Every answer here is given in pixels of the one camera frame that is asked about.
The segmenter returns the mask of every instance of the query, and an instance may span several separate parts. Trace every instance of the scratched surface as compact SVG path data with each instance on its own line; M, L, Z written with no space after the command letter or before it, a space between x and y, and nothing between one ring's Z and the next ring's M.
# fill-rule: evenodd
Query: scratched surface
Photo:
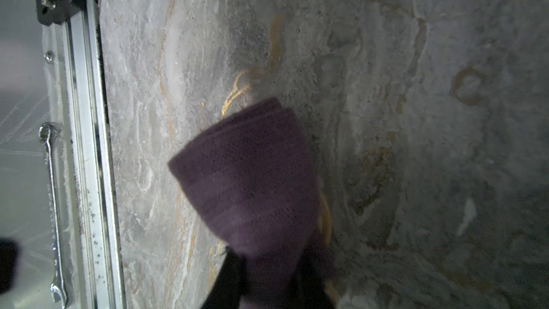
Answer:
M271 95L330 202L340 308L545 306L548 3L100 0L128 308L199 307L222 248L166 162Z

